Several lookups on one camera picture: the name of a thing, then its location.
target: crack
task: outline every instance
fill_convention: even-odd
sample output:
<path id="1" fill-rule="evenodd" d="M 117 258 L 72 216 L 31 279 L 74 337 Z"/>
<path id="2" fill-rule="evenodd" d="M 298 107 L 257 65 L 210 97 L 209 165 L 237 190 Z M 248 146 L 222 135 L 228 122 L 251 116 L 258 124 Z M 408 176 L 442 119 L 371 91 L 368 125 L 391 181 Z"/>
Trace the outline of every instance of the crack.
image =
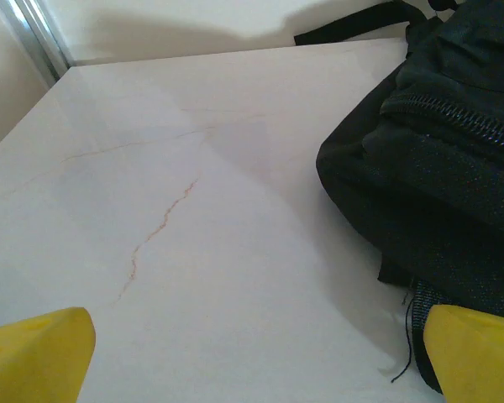
<path id="1" fill-rule="evenodd" d="M 138 272 L 138 253 L 139 253 L 140 249 L 144 245 L 146 245 L 151 239 L 153 239 L 160 231 L 162 231 L 163 229 L 165 229 L 166 225 L 168 225 L 168 220 L 170 219 L 171 212 L 174 210 L 174 208 L 176 208 L 176 206 L 179 203 L 181 203 L 186 198 L 188 198 L 188 196 L 191 193 L 192 189 L 194 188 L 194 186 L 196 185 L 196 183 L 198 183 L 199 180 L 200 180 L 200 176 L 198 176 L 193 182 L 191 182 L 191 184 L 183 191 L 183 194 L 181 195 L 181 197 L 179 197 L 178 199 L 176 199 L 172 203 L 172 205 L 166 209 L 166 212 L 165 212 L 165 215 L 164 215 L 164 219 L 163 219 L 162 223 L 159 225 L 159 227 L 157 227 L 155 231 L 153 231 L 152 233 L 150 233 L 146 237 L 146 239 L 144 240 L 143 243 L 140 243 L 139 245 L 137 245 L 136 248 L 134 248 L 134 251 L 131 254 L 131 266 L 132 266 L 132 269 L 131 269 L 131 272 L 129 274 L 129 278 L 127 279 L 127 282 L 123 285 L 123 289 L 121 290 L 121 292 L 118 295 L 118 299 L 116 300 L 116 302 L 119 301 L 119 300 L 121 300 L 121 297 L 123 296 L 123 294 L 125 293 L 125 291 L 129 288 L 129 286 L 133 283 L 133 281 L 136 280 L 136 274 Z"/>
<path id="2" fill-rule="evenodd" d="M 306 155 L 306 153 L 309 153 L 309 152 L 310 152 L 310 149 L 305 148 L 305 149 L 299 151 L 298 153 L 292 155 L 287 160 L 282 161 L 278 166 L 275 166 L 273 168 L 273 170 L 284 170 L 285 168 L 287 168 L 288 165 L 290 165 L 291 163 L 293 163 L 296 160 L 299 160 L 301 157 L 303 157 L 304 155 Z"/>
<path id="3" fill-rule="evenodd" d="M 76 159 L 79 159 L 79 158 L 85 158 L 85 157 L 92 157 L 94 155 L 99 155 L 99 154 L 104 154 L 104 153 L 108 153 L 108 152 L 111 152 L 111 151 L 114 151 L 116 149 L 124 149 L 126 147 L 130 147 L 130 146 L 135 146 L 135 145 L 147 145 L 147 144 L 153 144 L 153 143 L 159 143 L 159 142 L 165 142 L 165 141 L 171 141 L 171 140 L 175 140 L 175 139 L 179 139 L 181 137 L 185 137 L 185 136 L 188 136 L 189 134 L 195 134 L 195 133 L 202 133 L 204 131 L 207 131 L 207 130 L 212 130 L 216 128 L 216 126 L 208 126 L 206 128 L 199 128 L 197 130 L 193 130 L 191 132 L 186 132 L 186 133 L 181 133 L 181 134 L 178 134 L 177 136 L 174 136 L 174 137 L 171 137 L 169 139 L 157 139 L 157 140 L 148 140 L 148 141 L 136 141 L 136 142 L 132 142 L 132 143 L 126 143 L 126 144 L 120 144 L 120 145 L 116 145 L 114 147 L 110 147 L 108 149 L 100 149 L 100 150 L 97 150 L 97 151 L 89 151 L 87 153 L 82 153 L 82 154 L 78 154 L 78 155 L 71 155 L 65 159 L 63 159 L 62 161 L 60 161 L 58 163 L 58 165 L 62 165 L 66 162 L 69 162 L 69 161 L 72 161 L 72 160 L 76 160 Z M 4 197 L 8 197 L 8 196 L 11 196 L 13 193 L 16 193 L 17 191 L 25 188 L 26 186 L 28 186 L 29 184 L 31 184 L 32 182 L 38 180 L 39 178 L 43 177 L 43 176 L 46 176 L 46 175 L 49 175 L 49 174 L 52 174 L 53 172 L 55 172 L 55 168 L 52 168 L 50 170 L 46 170 L 45 172 L 41 172 L 40 174 L 34 176 L 33 178 L 30 178 L 28 179 L 27 181 L 21 183 L 20 185 L 14 187 L 13 189 L 10 189 L 8 191 L 5 191 L 4 193 L 0 194 L 0 199 L 3 199 Z"/>
<path id="4" fill-rule="evenodd" d="M 181 137 L 181 136 L 184 136 L 185 134 L 189 134 L 189 133 L 184 133 L 184 134 L 180 134 L 179 136 L 177 137 Z M 72 155 L 70 157 L 67 157 L 65 158 L 64 160 L 60 161 L 60 164 L 63 164 L 67 161 L 71 161 L 71 160 L 75 160 L 77 158 L 83 158 L 83 157 L 92 157 L 93 155 L 99 155 L 99 154 L 104 154 L 104 153 L 107 153 L 109 151 L 114 151 L 115 149 L 124 149 L 125 147 L 130 147 L 132 145 L 146 145 L 146 144 L 153 144 L 153 143 L 157 143 L 161 140 L 151 140 L 151 141 L 135 141 L 133 143 L 126 143 L 126 144 L 121 144 L 121 145 L 116 145 L 115 147 L 110 147 L 109 149 L 100 149 L 98 151 L 89 151 L 87 153 L 83 153 L 83 154 L 79 154 L 79 155 Z"/>
<path id="5" fill-rule="evenodd" d="M 208 107 L 186 107 L 181 108 L 183 112 L 213 112 L 213 113 L 243 113 L 237 109 L 213 109 Z"/>

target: backpack strap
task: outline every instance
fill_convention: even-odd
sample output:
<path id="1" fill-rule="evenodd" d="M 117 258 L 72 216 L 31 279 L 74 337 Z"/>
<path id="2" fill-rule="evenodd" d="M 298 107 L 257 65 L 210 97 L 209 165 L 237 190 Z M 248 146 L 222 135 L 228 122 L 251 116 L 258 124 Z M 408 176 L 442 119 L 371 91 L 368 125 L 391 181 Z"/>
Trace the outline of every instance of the backpack strap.
<path id="1" fill-rule="evenodd" d="M 295 44 L 297 46 L 332 44 L 389 25 L 409 22 L 410 26 L 414 27 L 427 20 L 419 8 L 401 0 L 395 0 L 365 8 L 321 28 L 297 35 Z"/>
<path id="2" fill-rule="evenodd" d="M 425 23 L 419 25 L 409 25 L 405 29 L 405 38 L 407 40 L 407 57 L 414 52 L 418 45 L 426 39 L 435 29 L 443 24 L 439 17 L 430 18 Z"/>
<path id="3" fill-rule="evenodd" d="M 457 10 L 459 4 L 455 0 L 428 0 L 429 5 L 435 11 Z"/>

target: metal frame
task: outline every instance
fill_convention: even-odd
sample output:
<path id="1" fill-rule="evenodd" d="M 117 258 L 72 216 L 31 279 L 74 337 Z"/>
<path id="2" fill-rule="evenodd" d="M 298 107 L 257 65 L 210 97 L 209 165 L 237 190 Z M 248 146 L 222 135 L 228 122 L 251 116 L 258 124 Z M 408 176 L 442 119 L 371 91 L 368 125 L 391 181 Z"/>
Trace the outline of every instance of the metal frame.
<path id="1" fill-rule="evenodd" d="M 0 9 L 49 87 L 70 68 L 37 0 L 0 0 Z"/>

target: white wall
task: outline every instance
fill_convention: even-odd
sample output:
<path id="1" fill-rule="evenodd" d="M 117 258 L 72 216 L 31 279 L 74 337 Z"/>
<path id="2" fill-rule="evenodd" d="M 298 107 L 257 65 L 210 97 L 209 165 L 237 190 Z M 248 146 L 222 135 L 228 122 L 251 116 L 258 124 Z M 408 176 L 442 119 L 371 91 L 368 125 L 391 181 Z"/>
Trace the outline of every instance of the white wall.
<path id="1" fill-rule="evenodd" d="M 40 0 L 76 63 L 144 60 L 293 45 L 380 0 Z M 409 0 L 432 14 L 427 0 Z M 383 30 L 368 37 L 403 35 Z"/>
<path id="2" fill-rule="evenodd" d="M 0 14 L 0 141 L 45 91 L 39 73 Z"/>

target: black backpack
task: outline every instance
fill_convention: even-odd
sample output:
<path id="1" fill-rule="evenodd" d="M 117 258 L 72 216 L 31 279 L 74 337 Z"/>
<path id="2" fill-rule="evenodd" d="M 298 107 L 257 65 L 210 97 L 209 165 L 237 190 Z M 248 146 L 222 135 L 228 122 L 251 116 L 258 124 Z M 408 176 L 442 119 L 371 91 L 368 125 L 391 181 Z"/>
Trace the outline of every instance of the black backpack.
<path id="1" fill-rule="evenodd" d="M 407 60 L 327 138 L 317 168 L 334 203 L 383 253 L 379 280 L 414 290 L 417 366 L 440 391 L 423 344 L 431 306 L 504 317 L 504 0 L 468 0 L 446 23 L 384 3 L 296 42 L 401 21 L 410 22 Z"/>

